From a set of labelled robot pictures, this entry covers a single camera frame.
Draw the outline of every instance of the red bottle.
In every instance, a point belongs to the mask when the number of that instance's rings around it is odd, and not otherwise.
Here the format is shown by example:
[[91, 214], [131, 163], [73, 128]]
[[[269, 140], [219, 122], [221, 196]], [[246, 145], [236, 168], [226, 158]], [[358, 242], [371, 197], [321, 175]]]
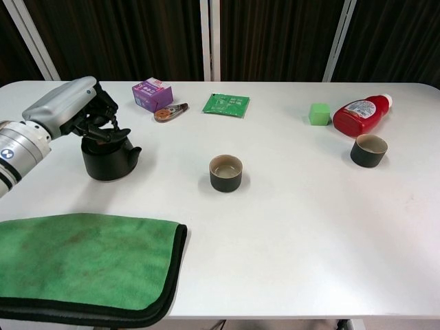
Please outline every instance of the red bottle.
[[348, 136], [368, 133], [388, 112], [392, 103], [393, 99], [388, 94], [349, 103], [336, 111], [333, 125]]

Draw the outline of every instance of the purple box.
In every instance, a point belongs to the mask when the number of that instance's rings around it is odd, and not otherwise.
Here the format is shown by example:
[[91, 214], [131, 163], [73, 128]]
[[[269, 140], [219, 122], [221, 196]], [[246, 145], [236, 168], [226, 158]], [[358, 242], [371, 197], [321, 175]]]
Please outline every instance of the purple box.
[[133, 86], [132, 90], [136, 104], [153, 113], [173, 101], [171, 86], [155, 78], [149, 78]]

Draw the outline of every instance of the green cube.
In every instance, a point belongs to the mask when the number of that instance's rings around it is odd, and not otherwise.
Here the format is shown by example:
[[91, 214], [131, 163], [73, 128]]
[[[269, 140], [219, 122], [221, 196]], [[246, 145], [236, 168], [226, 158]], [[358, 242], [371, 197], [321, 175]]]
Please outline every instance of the green cube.
[[312, 103], [309, 113], [310, 124], [326, 126], [330, 120], [330, 107], [327, 103]]

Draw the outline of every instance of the cup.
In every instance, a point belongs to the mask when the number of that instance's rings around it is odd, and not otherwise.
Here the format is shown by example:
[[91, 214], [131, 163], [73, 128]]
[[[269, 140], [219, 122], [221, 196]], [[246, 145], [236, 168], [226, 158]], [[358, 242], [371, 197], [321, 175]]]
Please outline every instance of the cup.
[[362, 134], [356, 138], [350, 157], [359, 166], [376, 167], [387, 150], [388, 145], [380, 137]]
[[209, 163], [210, 181], [214, 189], [223, 193], [236, 190], [241, 183], [243, 165], [231, 155], [220, 155]]

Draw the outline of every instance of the green packet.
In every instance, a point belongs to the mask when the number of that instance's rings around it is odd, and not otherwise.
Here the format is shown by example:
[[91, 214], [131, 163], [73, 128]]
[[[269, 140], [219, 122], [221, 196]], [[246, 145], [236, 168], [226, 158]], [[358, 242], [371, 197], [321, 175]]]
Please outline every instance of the green packet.
[[245, 96], [213, 93], [203, 108], [203, 112], [242, 118], [245, 115], [249, 101], [250, 99]]

